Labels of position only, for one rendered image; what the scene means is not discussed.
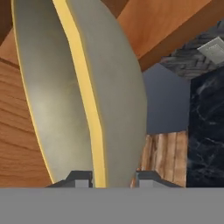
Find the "grey bowl with yellow rim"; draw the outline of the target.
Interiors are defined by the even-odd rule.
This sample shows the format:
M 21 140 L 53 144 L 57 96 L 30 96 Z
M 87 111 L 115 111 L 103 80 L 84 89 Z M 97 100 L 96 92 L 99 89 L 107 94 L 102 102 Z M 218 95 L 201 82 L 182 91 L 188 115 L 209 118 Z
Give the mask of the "grey bowl with yellow rim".
M 145 144 L 147 99 L 136 55 L 102 0 L 11 0 L 17 56 L 52 182 L 89 171 L 127 187 Z

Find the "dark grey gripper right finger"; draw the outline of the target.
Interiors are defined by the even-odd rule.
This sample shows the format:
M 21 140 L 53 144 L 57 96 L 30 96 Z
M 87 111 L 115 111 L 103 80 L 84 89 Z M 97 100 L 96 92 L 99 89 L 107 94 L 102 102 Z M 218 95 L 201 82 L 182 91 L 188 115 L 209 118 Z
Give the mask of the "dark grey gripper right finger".
M 156 171 L 137 171 L 136 187 L 170 187 L 176 188 L 176 185 L 168 180 L 161 178 Z

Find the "wooden cabinet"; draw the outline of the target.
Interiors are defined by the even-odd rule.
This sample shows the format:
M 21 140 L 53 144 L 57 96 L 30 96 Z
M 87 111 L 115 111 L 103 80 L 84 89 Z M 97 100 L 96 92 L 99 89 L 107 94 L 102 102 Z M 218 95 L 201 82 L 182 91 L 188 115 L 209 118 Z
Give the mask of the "wooden cabinet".
M 165 179 L 187 187 L 224 187 L 224 67 L 186 85 L 191 89 L 188 131 L 153 121 L 148 113 L 143 159 Z M 188 148 L 183 147 L 188 136 Z M 18 71 L 14 34 L 0 45 L 0 186 L 50 182 L 32 127 Z

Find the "grey wall socket plate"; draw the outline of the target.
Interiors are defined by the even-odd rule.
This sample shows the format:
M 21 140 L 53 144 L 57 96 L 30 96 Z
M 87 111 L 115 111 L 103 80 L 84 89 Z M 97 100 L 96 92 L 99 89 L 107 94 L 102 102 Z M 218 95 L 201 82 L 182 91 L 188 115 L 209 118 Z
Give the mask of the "grey wall socket plate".
M 216 65 L 224 62 L 224 41 L 220 37 L 214 38 L 202 45 L 198 48 L 198 51 Z

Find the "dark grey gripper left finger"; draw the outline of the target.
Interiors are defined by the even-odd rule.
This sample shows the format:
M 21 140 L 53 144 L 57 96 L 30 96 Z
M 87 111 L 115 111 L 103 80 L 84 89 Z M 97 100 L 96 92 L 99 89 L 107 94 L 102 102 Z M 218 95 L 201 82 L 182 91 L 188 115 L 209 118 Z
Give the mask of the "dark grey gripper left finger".
M 50 187 L 92 188 L 93 173 L 91 171 L 71 171 L 65 179 L 51 184 Z

